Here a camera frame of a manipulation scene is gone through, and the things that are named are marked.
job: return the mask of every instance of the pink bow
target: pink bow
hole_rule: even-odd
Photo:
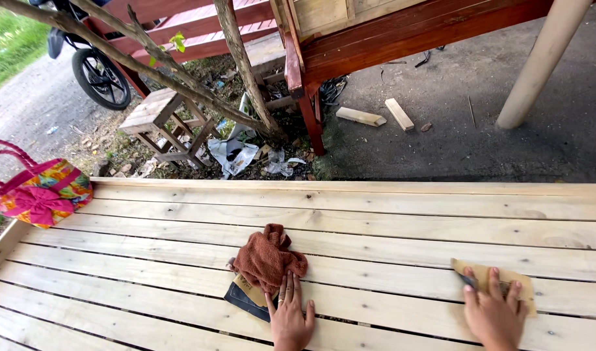
[[[51,210],[74,212],[70,200],[60,199],[59,195],[45,188],[32,187],[29,192],[19,190],[14,203],[16,207],[4,215],[14,217],[29,210],[29,220],[33,224],[52,226],[54,223]]]

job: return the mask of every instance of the colorful bag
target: colorful bag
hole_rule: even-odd
[[[0,140],[26,168],[9,182],[0,181],[0,214],[49,228],[92,200],[90,178],[65,159],[36,163],[21,148]]]

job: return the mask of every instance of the brown towel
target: brown towel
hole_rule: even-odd
[[[283,275],[291,270],[304,277],[309,264],[300,252],[289,251],[292,243],[280,224],[268,224],[262,232],[250,235],[248,243],[239,249],[232,270],[241,273],[248,283],[273,294],[280,287]]]

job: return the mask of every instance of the hand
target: hand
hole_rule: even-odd
[[[471,267],[465,275],[473,277]],[[488,351],[515,351],[521,341],[528,314],[525,301],[519,300],[521,282],[511,282],[506,298],[499,288],[499,270],[489,270],[489,293],[476,292],[465,285],[465,319],[473,335]]]
[[[302,291],[300,279],[292,272],[283,276],[278,294],[278,310],[269,293],[265,293],[270,310],[274,351],[300,351],[305,348],[315,329],[315,303],[307,304],[307,319],[302,315]]]

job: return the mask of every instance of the motorcycle fender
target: motorcycle fender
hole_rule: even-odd
[[[46,38],[47,48],[51,59],[58,58],[58,56],[62,52],[65,37],[66,32],[57,28],[51,28],[51,31],[49,32],[49,35]]]

